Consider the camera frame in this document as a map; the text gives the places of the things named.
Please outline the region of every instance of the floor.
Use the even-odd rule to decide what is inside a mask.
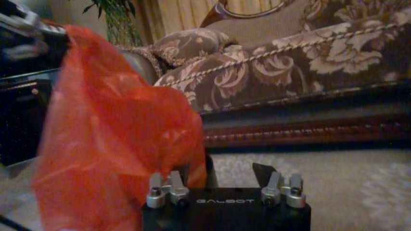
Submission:
[[[212,158],[220,187],[257,187],[253,162],[272,165],[285,176],[301,173],[312,230],[411,231],[409,149],[225,152]],[[13,179],[0,173],[0,213],[40,231],[33,170],[34,163]],[[12,229],[0,225],[0,230]]]

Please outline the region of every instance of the cable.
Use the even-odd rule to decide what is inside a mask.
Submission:
[[[13,222],[10,219],[5,218],[2,215],[0,215],[0,224],[10,227],[13,230],[17,231],[30,231],[28,228]]]

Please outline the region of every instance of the sofa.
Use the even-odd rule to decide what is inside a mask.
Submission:
[[[202,28],[120,48],[185,94],[206,147],[409,141],[409,1],[284,0],[253,15],[225,4]]]

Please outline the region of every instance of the plastic bag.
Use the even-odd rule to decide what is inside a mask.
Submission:
[[[66,31],[33,179],[42,226],[138,230],[153,172],[188,166],[188,186],[204,186],[201,119],[182,93],[144,83],[102,38]]]

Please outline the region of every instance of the houseplant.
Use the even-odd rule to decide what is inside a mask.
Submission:
[[[82,10],[85,13],[92,7],[98,8],[98,18],[105,12],[108,41],[124,47],[141,46],[141,39],[134,29],[130,15],[136,16],[132,0],[90,0],[92,4]]]

